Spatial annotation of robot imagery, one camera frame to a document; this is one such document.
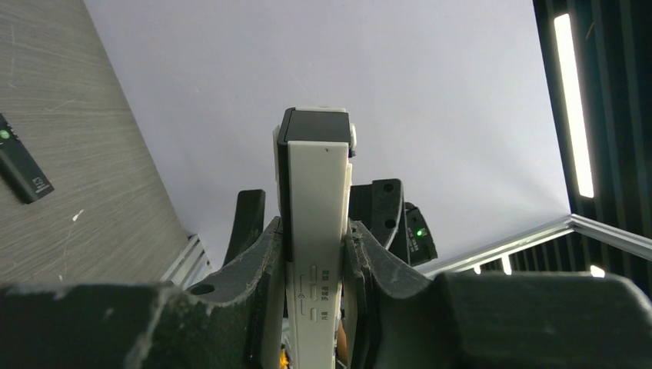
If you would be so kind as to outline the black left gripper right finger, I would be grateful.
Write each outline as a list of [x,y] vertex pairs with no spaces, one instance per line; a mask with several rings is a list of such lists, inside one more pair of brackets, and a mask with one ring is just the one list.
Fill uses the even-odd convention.
[[344,239],[350,368],[649,368],[651,302],[626,278],[427,278],[359,221]]

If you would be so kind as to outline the black remote control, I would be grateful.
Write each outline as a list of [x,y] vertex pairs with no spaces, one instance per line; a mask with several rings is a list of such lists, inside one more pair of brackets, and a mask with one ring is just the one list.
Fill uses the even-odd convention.
[[55,190],[3,115],[1,115],[1,176],[24,204],[36,202]]

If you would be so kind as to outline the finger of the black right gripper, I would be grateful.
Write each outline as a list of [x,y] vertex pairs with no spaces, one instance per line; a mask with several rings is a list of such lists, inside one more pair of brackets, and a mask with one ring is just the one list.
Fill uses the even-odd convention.
[[265,191],[262,189],[238,192],[231,237],[223,265],[249,249],[263,231]]
[[404,250],[404,192],[397,178],[351,187],[348,217],[361,221],[388,250]]

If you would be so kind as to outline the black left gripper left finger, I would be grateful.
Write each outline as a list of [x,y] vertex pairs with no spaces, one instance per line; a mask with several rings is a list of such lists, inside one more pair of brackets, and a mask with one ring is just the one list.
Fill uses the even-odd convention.
[[155,284],[4,284],[3,368],[276,368],[282,226],[183,290]]

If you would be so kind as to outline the white rectangular thermometer device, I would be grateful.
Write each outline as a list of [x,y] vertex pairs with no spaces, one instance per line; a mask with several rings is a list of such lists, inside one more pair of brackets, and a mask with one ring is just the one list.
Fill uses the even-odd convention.
[[333,368],[356,129],[343,108],[287,108],[274,131],[295,368]]

